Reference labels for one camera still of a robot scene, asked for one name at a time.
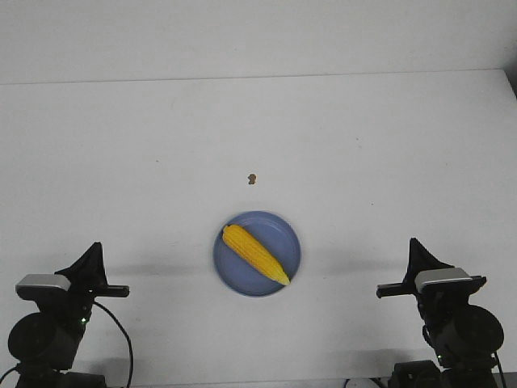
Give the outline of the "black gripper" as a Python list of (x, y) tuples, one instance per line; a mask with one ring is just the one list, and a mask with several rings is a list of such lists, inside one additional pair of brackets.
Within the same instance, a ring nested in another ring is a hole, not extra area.
[(459, 306), (466, 305), (469, 297), (487, 282), (485, 276), (468, 276), (463, 280), (440, 280), (422, 285), (414, 283), (422, 271), (452, 268), (436, 259), (416, 238), (409, 241), (409, 259), (401, 283), (382, 284), (376, 287), (378, 298), (413, 295), (419, 304)]
[(103, 263), (103, 246), (94, 242), (82, 256), (67, 268), (55, 272), (69, 281), (70, 309), (80, 323), (88, 323), (97, 297), (125, 298), (128, 285), (110, 285)]

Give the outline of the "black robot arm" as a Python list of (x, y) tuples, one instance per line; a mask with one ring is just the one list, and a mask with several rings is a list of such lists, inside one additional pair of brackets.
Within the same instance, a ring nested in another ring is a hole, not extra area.
[(128, 344), (128, 380), (134, 371), (132, 341), (117, 317), (98, 297), (124, 298), (127, 285), (109, 285), (103, 263), (103, 246), (94, 242), (72, 265), (51, 274), (27, 274), (15, 285), (17, 295), (35, 302), (38, 311), (21, 318), (8, 337), (9, 353), (18, 361), (10, 373), (19, 374), (17, 387), (105, 387), (102, 374), (75, 373), (78, 347), (90, 321), (92, 308), (103, 310), (120, 329)]
[(423, 321), (422, 337), (437, 360), (396, 363), (389, 387), (498, 387), (504, 377), (498, 350), (504, 341), (499, 320), (469, 299), (487, 282), (462, 268), (435, 258), (416, 238), (409, 242), (409, 259), (399, 283), (378, 285), (379, 298), (414, 296)]

